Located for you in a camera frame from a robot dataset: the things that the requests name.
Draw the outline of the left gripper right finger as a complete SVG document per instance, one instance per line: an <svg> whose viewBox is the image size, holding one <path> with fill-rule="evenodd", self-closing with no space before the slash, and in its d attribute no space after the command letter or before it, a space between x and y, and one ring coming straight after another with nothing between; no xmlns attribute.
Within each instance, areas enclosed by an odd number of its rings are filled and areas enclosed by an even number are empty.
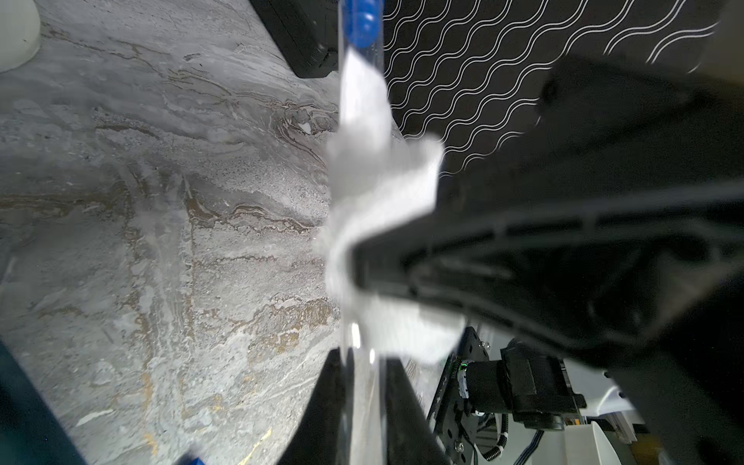
<svg viewBox="0 0 744 465"><path fill-rule="evenodd" d="M431 432L402 362L385 361L386 464L449 464Z"/></svg>

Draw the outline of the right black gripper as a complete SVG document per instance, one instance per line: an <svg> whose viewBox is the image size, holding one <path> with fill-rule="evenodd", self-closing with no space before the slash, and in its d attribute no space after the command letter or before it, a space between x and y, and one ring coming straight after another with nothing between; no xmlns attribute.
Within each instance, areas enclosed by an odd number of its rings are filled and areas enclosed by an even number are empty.
<svg viewBox="0 0 744 465"><path fill-rule="evenodd" d="M743 323L742 86L569 57L542 92L434 212L354 247L355 283L594 366L718 345Z"/></svg>

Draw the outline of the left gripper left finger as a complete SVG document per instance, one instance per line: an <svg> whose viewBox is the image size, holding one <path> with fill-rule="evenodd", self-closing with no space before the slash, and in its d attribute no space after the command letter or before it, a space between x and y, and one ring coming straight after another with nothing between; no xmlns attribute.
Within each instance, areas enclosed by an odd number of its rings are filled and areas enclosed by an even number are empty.
<svg viewBox="0 0 744 465"><path fill-rule="evenodd" d="M352 366L339 348L327 355L294 436L278 464L348 464Z"/></svg>

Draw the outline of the white wipe cloth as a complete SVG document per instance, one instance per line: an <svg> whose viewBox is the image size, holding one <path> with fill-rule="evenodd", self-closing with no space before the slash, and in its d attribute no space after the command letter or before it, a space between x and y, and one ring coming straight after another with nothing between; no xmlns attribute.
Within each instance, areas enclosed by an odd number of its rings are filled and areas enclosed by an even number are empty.
<svg viewBox="0 0 744 465"><path fill-rule="evenodd" d="M384 83L387 117L380 128L386 131L387 140L377 143L374 152L363 155L363 175L358 183L362 188L360 211L346 226L333 208L333 191L342 185L339 172L347 157L340 125L327 145L331 206L320 236L325 250L325 287L329 299L341 310L345 286L352 284L362 301L365 343L377 356L434 364L455 348L465 327L464 317L365 291L353 282L352 249L357 243L433 211L444 158L439 139L424 137L412 143L394 140L385 79Z"/></svg>

